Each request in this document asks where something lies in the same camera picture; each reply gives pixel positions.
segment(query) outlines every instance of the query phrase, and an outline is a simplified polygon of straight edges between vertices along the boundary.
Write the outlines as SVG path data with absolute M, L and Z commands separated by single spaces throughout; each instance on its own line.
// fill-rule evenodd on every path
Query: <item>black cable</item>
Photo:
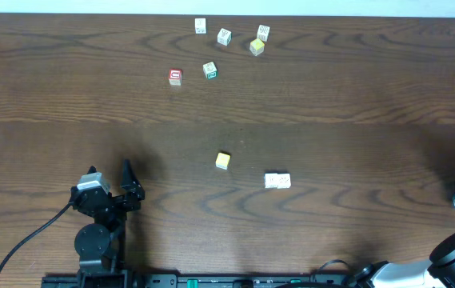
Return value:
M 318 273 L 320 273 L 323 269 L 325 269 L 327 266 L 330 266 L 332 264 L 337 264 L 337 263 L 341 263 L 341 264 L 346 265 L 348 267 L 348 270 L 351 272 L 352 267 L 348 263 L 344 262 L 343 260 L 341 260 L 341 259 L 330 260 L 327 263 L 321 265 L 321 267 L 319 267 L 316 271 L 314 271 L 313 279 L 312 279 L 313 282 L 316 282 L 316 275 Z
M 26 238 L 24 238 L 22 241 L 20 241 L 20 243 L 17 244 L 16 247 L 14 247 L 12 249 L 12 251 L 8 253 L 8 255 L 5 257 L 5 259 L 3 259 L 2 264 L 0 264 L 0 273 L 2 272 L 2 269 L 5 266 L 5 264 L 9 261 L 10 257 L 12 257 L 12 255 L 14 255 L 14 253 L 16 253 L 16 251 L 19 248 L 21 248 L 21 246 L 23 246 L 23 244 L 28 242 L 30 239 L 32 239 L 37 234 L 41 233 L 41 231 L 43 231 L 49 225 L 53 224 L 53 222 L 57 221 L 57 219 L 60 218 L 60 216 L 62 216 L 62 214 L 64 214 L 67 211 L 67 209 L 69 209 L 69 207 L 71 207 L 72 205 L 73 205 L 72 202 L 67 203 L 67 205 L 62 210 L 60 210 L 60 212 L 58 212 L 58 214 L 56 214 L 51 220 L 49 220 L 46 224 L 42 225 L 39 229 L 37 229 L 32 234 L 28 235 Z
M 327 284 L 327 283 L 317 283 L 317 282 L 295 282 L 287 283 L 284 285 L 277 286 L 275 288 L 347 288 L 348 286 L 338 285 L 338 284 Z

